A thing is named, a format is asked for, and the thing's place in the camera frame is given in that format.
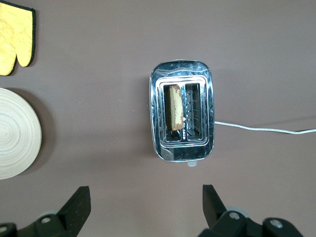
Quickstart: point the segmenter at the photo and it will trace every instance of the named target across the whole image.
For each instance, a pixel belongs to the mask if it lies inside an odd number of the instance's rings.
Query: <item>toaster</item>
[[[206,158],[214,147],[210,69],[193,60],[160,63],[151,72],[149,90],[157,155],[165,161],[190,164]]]

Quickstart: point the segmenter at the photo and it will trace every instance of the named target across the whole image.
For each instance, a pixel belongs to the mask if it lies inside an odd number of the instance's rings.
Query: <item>oven mitt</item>
[[[35,52],[35,10],[0,0],[0,75],[9,75],[16,58],[27,67]]]

